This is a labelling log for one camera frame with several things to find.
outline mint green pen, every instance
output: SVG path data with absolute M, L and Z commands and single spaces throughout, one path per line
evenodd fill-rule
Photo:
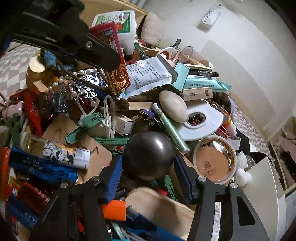
M 183 154 L 186 154 L 190 152 L 189 146 L 186 144 L 186 142 L 182 139 L 177 129 L 174 127 L 174 125 L 170 122 L 170 120 L 166 117 L 166 115 L 163 113 L 163 111 L 158 107 L 156 103 L 152 105 L 153 110 L 160 118 L 160 121 L 164 125 L 165 129 L 167 130 L 168 134 L 172 138 L 174 144 L 179 149 L 180 152 Z

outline teal box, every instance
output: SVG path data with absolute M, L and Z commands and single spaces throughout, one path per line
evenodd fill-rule
M 175 65 L 175 71 L 178 74 L 177 80 L 174 83 L 167 85 L 166 87 L 178 95 L 181 94 L 184 88 L 189 70 L 190 69 L 184 64 L 177 63 Z

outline metal screw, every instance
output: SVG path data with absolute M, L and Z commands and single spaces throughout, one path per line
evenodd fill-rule
M 236 183 L 230 183 L 230 186 L 231 186 L 233 189 L 236 189 L 236 188 L 239 187 Z
M 92 41 L 87 41 L 87 42 L 86 42 L 86 47 L 87 47 L 88 49 L 91 49 L 92 46 L 93 46 L 93 42 L 92 42 Z
M 60 187 L 61 188 L 66 188 L 68 186 L 68 183 L 61 183 Z
M 204 177 L 204 176 L 199 176 L 198 180 L 201 181 L 201 182 L 205 182 L 207 180 L 207 178 Z
M 101 180 L 99 176 L 94 176 L 94 177 L 92 177 L 91 179 L 92 179 L 94 182 L 98 182 L 98 181 Z

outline white egg-shaped stone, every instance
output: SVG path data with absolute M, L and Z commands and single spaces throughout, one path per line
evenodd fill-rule
M 188 110 L 185 101 L 171 91 L 161 91 L 159 102 L 162 111 L 172 120 L 184 123 L 188 118 Z

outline black sphere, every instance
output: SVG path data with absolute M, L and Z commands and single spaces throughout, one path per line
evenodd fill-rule
M 154 131 L 132 136 L 124 149 L 124 166 L 139 178 L 151 181 L 167 174 L 175 157 L 168 137 Z

